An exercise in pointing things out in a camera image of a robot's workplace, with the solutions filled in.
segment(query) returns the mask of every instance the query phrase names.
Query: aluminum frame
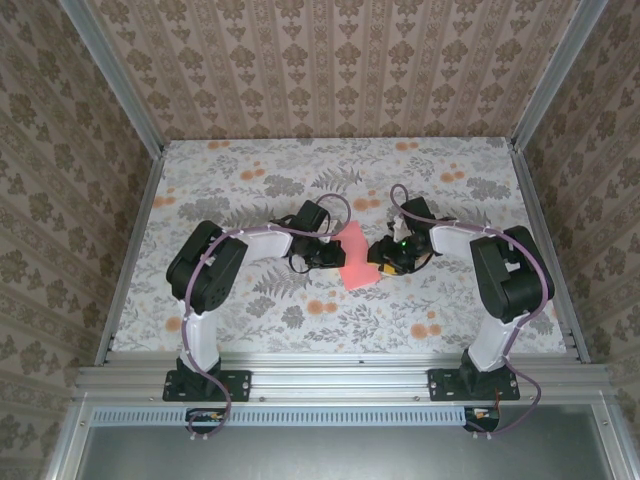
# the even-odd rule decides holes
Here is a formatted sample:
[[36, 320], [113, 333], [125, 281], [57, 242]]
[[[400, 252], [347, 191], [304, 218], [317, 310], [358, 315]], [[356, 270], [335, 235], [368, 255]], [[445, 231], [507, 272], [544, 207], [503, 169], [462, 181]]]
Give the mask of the aluminum frame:
[[[174, 352], [112, 353], [104, 367], [81, 369], [77, 390], [54, 454], [48, 480], [73, 479], [90, 430], [94, 409], [104, 406], [166, 408], [162, 401], [164, 376], [173, 367]], [[476, 406], [492, 402], [431, 402], [427, 370], [455, 367], [458, 355], [387, 354], [223, 354], [228, 368], [254, 372], [252, 408], [274, 406], [304, 409], [326, 407]], [[514, 355], [513, 363], [543, 388], [542, 404], [591, 405], [614, 478], [638, 478], [638, 463], [615, 405], [615, 391], [606, 367], [581, 364], [570, 355]], [[535, 394], [521, 382], [521, 400], [528, 405]], [[189, 407], [223, 407], [222, 403], [189, 403]]]
[[102, 365], [107, 356], [107, 352], [111, 346], [114, 335], [118, 329], [120, 323], [120, 316], [122, 315], [122, 309], [124, 308], [124, 302], [127, 299], [127, 292], [129, 285], [131, 284], [131, 277], [136, 266], [136, 260], [140, 253], [140, 246], [142, 245], [142, 239], [144, 238], [144, 232], [147, 228], [147, 222], [149, 221], [149, 215], [151, 214], [151, 207], [153, 206], [153, 199], [156, 196], [156, 190], [162, 177], [162, 169], [164, 167], [164, 157], [161, 157], [157, 162], [151, 165], [151, 171], [149, 172], [149, 178], [147, 179], [147, 185], [142, 195], [140, 202], [140, 210], [138, 210], [138, 216], [136, 222], [133, 225], [131, 231], [131, 238], [129, 239], [129, 246], [127, 247], [127, 254], [124, 257], [122, 263], [122, 270], [120, 270], [120, 277], [116, 285], [116, 290], [111, 300], [111, 306], [107, 315], [107, 321], [102, 331], [100, 338], [100, 346], [96, 353], [95, 364]]
[[[640, 478], [638, 460], [626, 431], [615, 391], [604, 365], [590, 364], [586, 345], [562, 279], [558, 260], [546, 230], [542, 210], [521, 151], [512, 149], [512, 160], [541, 254], [556, 282], [556, 309], [563, 319], [561, 329], [567, 345], [564, 354], [513, 355], [514, 366], [536, 379], [543, 388], [542, 404], [587, 404], [598, 421], [599, 434], [616, 480]], [[166, 372], [175, 365], [175, 352], [108, 351], [117, 329], [122, 305], [131, 281], [140, 244], [162, 173], [163, 160], [152, 170], [143, 206], [136, 220], [116, 297], [97, 357], [98, 367], [83, 368], [60, 435], [48, 480], [77, 476], [95, 408], [140, 406], [162, 408]], [[459, 354], [241, 354], [223, 353], [227, 369], [249, 369], [254, 373], [249, 405], [254, 408], [283, 406], [292, 409], [326, 407], [425, 407], [429, 405], [476, 406], [492, 402], [432, 403], [427, 370], [459, 366]], [[509, 404], [528, 405], [535, 389], [521, 382], [521, 400]], [[223, 407], [199, 402], [190, 407]]]
[[127, 73], [114, 55], [100, 25], [85, 1], [61, 0], [62, 8], [89, 49], [118, 102], [138, 132], [154, 162], [160, 160], [163, 136], [135, 93]]
[[515, 143], [520, 148], [525, 148], [531, 140], [607, 3], [607, 0], [585, 0], [578, 4], [562, 40], [513, 132]]
[[565, 343], [567, 349], [569, 346], [575, 346], [578, 352], [578, 358], [583, 363], [589, 363], [591, 358], [587, 351], [587, 344], [584, 341], [580, 324], [578, 323], [578, 317], [573, 308], [571, 297], [569, 296], [569, 289], [564, 281], [562, 275], [562, 269], [560, 268], [560, 262], [556, 255], [556, 251], [553, 248], [553, 241], [547, 228], [547, 223], [544, 220], [544, 214], [542, 213], [542, 207], [540, 201], [536, 195], [536, 189], [533, 185], [533, 179], [529, 173], [529, 167], [524, 157], [522, 149], [520, 147], [511, 146], [511, 160], [513, 161], [513, 168], [516, 171], [516, 177], [518, 178], [518, 184], [520, 185], [520, 191], [522, 192], [522, 199], [524, 206], [527, 209], [527, 215], [529, 216], [529, 223], [531, 224], [531, 230], [533, 237], [535, 238], [536, 245], [540, 250], [540, 254], [547, 264], [549, 274], [553, 279], [556, 287], [556, 294], [553, 299], [554, 306], [558, 313], [558, 319], [561, 322], [561, 328], [564, 326], [564, 332], [569, 332], [571, 338], [565, 337]]

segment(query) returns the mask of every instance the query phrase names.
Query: floral tablecloth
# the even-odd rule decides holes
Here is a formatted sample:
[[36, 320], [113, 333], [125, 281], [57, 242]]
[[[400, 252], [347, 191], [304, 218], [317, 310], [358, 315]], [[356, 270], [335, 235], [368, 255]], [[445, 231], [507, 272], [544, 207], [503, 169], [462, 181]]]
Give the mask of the floral tablecloth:
[[[196, 225], [264, 224], [305, 199], [345, 195], [371, 244], [395, 215], [388, 192], [404, 183], [437, 217], [529, 226], [501, 138], [300, 139], [172, 142], [113, 349], [177, 350], [178, 306], [167, 266]], [[326, 205], [344, 215], [335, 200]], [[221, 351], [460, 352], [488, 313], [471, 264], [439, 257], [420, 272], [347, 292], [337, 270], [292, 272], [284, 259], [243, 265], [216, 311]], [[552, 304], [522, 331], [516, 352], [564, 352]]]

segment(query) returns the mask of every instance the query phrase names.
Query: ventilation grille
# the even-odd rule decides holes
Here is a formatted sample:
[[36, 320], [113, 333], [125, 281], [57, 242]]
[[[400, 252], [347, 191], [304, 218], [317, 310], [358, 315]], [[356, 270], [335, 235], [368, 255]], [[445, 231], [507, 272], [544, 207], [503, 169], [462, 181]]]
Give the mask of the ventilation grille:
[[[98, 407], [94, 427], [185, 426], [186, 407]], [[464, 407], [285, 408], [236, 407], [229, 426], [412, 426], [464, 425]], [[212, 423], [194, 422], [194, 425]]]

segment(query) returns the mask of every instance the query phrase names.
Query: wall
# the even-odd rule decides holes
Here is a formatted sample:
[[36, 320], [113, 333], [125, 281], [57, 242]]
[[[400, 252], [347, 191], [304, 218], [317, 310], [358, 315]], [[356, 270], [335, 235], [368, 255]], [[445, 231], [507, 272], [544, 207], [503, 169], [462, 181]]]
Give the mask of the wall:
[[55, 1], [0, 2], [0, 478], [37, 478], [150, 160]]
[[576, 0], [89, 0], [166, 139], [513, 131]]
[[610, 1], [525, 156], [594, 360], [640, 438], [640, 2]]

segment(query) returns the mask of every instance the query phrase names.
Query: pink cloth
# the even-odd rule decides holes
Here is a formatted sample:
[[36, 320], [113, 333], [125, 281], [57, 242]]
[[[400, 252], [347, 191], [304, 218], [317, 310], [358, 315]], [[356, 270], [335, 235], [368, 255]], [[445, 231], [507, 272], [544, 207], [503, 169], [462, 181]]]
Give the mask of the pink cloth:
[[334, 239], [342, 242], [342, 249], [346, 254], [345, 265], [340, 269], [340, 276], [347, 290], [371, 285], [380, 280], [378, 268], [367, 263], [369, 245], [362, 233], [360, 223], [349, 222], [349, 225]]

